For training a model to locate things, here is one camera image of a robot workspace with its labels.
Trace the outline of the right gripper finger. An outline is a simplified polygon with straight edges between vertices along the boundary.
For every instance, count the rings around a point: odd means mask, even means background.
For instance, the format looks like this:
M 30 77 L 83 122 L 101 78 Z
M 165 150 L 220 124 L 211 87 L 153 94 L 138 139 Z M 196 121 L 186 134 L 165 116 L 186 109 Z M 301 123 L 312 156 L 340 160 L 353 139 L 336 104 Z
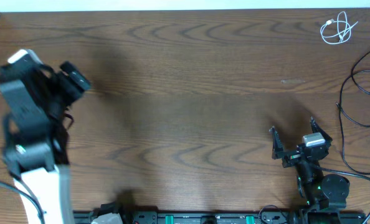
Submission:
M 325 141 L 332 142 L 332 137 L 327 134 L 322 128 L 319 127 L 318 123 L 315 121 L 313 117 L 310 118 L 310 126 L 313 133 L 320 133 Z
M 269 132 L 273 139 L 272 159 L 281 159 L 284 156 L 284 148 L 275 126 L 272 126 Z

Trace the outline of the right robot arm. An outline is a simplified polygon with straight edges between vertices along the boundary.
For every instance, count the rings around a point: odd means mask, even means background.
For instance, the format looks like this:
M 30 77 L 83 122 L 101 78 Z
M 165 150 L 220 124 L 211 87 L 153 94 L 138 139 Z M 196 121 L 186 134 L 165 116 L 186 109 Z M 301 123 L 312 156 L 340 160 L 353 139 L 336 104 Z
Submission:
M 286 151 L 278 131 L 271 127 L 272 159 L 280 159 L 284 168 L 294 167 L 300 195 L 307 205 L 290 212 L 288 223 L 341 223 L 340 211 L 346 208 L 349 180 L 342 175 L 324 175 L 319 161 L 329 154 L 332 138 L 310 119 L 312 133 L 302 137 L 294 150 Z

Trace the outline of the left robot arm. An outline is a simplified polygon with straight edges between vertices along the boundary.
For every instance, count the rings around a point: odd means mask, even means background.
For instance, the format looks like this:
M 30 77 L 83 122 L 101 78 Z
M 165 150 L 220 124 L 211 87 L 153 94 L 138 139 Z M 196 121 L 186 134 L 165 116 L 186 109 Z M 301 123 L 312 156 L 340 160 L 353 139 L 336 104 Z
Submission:
M 75 212 L 67 155 L 71 105 L 91 87 L 70 62 L 59 71 L 33 50 L 21 49 L 0 67 L 0 92 L 10 107 L 2 127 L 2 151 L 29 223 L 124 223 L 114 203 L 91 212 Z

